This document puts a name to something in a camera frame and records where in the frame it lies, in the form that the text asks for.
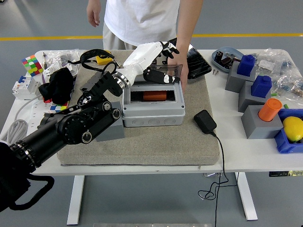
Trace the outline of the person's left hand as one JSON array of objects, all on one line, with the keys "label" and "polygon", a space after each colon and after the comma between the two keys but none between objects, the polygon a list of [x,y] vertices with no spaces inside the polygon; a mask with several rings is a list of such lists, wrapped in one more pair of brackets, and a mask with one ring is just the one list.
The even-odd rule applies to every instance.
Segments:
[{"label": "person's left hand", "polygon": [[187,76],[189,73],[187,64],[187,52],[189,44],[177,44],[176,48],[179,54],[173,53],[173,59],[168,58],[168,65],[182,65],[182,70],[180,74],[180,83],[182,87],[182,92],[184,93],[187,87]]}]

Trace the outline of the person's right hand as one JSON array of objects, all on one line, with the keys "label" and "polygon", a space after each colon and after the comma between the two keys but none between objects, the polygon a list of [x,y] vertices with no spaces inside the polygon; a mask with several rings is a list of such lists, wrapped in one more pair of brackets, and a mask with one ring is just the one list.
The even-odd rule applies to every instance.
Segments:
[{"label": "person's right hand", "polygon": [[88,22],[93,27],[99,26],[99,24],[100,24],[99,15],[101,12],[100,1],[99,0],[89,0],[86,11],[87,11]]}]

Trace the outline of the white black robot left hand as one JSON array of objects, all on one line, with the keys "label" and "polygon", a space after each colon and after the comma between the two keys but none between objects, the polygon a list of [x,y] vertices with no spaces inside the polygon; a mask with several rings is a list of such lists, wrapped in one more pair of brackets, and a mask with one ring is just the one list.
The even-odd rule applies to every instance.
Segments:
[{"label": "white black robot left hand", "polygon": [[125,60],[122,68],[116,70],[116,74],[126,83],[127,87],[131,87],[134,84],[135,78],[138,75],[142,75],[143,71],[147,69],[161,53],[173,59],[173,53],[179,54],[179,51],[176,46],[169,41],[140,44]]}]

